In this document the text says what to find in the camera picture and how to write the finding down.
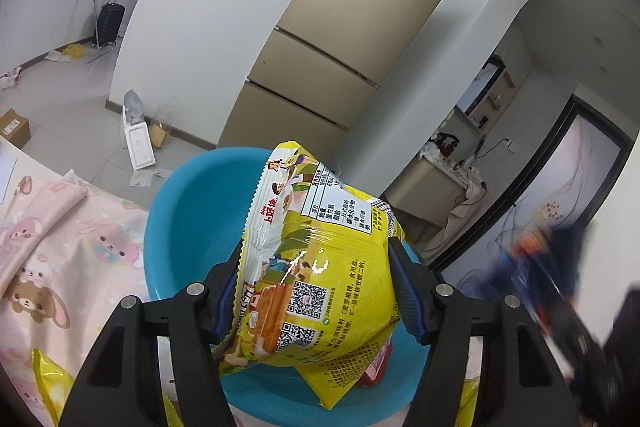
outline dark blue object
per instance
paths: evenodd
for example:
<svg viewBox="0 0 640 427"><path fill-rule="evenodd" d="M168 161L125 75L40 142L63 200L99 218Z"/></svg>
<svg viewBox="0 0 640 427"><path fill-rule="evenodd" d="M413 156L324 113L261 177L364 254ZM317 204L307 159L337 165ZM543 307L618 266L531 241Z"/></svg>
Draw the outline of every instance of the dark blue object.
<svg viewBox="0 0 640 427"><path fill-rule="evenodd" d="M242 235L255 187L269 151L217 149L177 169L158 192L145 232L145 276L154 299L169 298L226 261ZM412 259L415 254L404 245ZM351 389L327 411L289 368L258 364L222 379L230 404L283 427L365 427L406 407L429 351L402 322L385 377L374 388Z"/></svg>

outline suitcase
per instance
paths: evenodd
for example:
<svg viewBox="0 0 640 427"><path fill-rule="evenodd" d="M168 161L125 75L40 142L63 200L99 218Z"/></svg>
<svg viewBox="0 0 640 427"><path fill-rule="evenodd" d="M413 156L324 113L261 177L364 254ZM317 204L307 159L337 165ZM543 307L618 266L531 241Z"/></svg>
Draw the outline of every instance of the suitcase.
<svg viewBox="0 0 640 427"><path fill-rule="evenodd" d="M97 22L97 31L98 31L98 42L100 43L100 47L107 45L108 43L115 45L116 37L118 36L118 31L120 31L120 24L122 23L122 18L124 17L124 6L122 4L117 4L117 0L107 1L102 9L100 10L100 15L98 15ZM92 39L92 46L95 46L97 43L95 41L95 32Z"/></svg>

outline black door frame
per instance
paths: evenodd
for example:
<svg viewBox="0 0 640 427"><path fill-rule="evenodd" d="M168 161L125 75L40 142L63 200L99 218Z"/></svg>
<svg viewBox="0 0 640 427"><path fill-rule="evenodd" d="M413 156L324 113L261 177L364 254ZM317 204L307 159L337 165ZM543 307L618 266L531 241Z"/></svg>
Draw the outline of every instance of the black door frame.
<svg viewBox="0 0 640 427"><path fill-rule="evenodd" d="M492 204L465 233L429 264L429 268L441 282L444 282L442 271L465 253L487 230L494 226L504 213L509 210L510 206L515 204L526 188L529 187L533 179L555 152L576 116L581 116L593 124L620 147L620 153L609 170L607 177L602 182L593 199L576 220L585 225L590 222L620 176L620 172L622 172L622 168L625 166L626 160L629 158L631 149L634 146L634 141L602 113L573 94L564 106L560 117L556 120L551 131L549 131L549 134L511 185L507 187L495 203Z"/></svg>

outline floor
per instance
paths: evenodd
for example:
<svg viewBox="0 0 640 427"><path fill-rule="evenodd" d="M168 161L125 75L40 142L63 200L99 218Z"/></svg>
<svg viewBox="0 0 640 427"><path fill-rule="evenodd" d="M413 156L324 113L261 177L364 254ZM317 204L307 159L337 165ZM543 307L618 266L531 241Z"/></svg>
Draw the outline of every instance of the floor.
<svg viewBox="0 0 640 427"><path fill-rule="evenodd" d="M150 187L129 186L133 169L120 146L120 117L104 108L119 47L91 64L97 52L87 45L78 60L43 60L24 70L14 88L0 92L0 114L13 108L30 120L31 139L22 150L43 165L58 174L73 169L86 181L149 208L164 180L154 176ZM169 136L155 150L154 167L175 170L204 152Z"/></svg>

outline metal bolt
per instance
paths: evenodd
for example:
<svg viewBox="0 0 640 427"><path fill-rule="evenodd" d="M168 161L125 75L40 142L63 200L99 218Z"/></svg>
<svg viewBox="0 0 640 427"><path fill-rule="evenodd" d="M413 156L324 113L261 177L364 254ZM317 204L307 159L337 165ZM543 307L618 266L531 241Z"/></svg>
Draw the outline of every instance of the metal bolt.
<svg viewBox="0 0 640 427"><path fill-rule="evenodd" d="M204 284L201 282L192 282L187 286L187 293L189 295L200 295L204 292Z"/></svg>
<svg viewBox="0 0 640 427"><path fill-rule="evenodd" d="M128 310L129 308L133 308L133 306L136 305L136 302L138 302L138 300L136 299L135 295L127 295L126 297L123 297L122 300L120 301L120 305Z"/></svg>
<svg viewBox="0 0 640 427"><path fill-rule="evenodd" d="M438 284L436 286L436 293L438 295L442 295L443 297L449 297L450 295L453 295L453 288L452 286L445 283Z"/></svg>
<svg viewBox="0 0 640 427"><path fill-rule="evenodd" d="M520 306L520 299L518 299L515 295L507 295L504 298L504 303L509 308L517 308L518 306Z"/></svg>

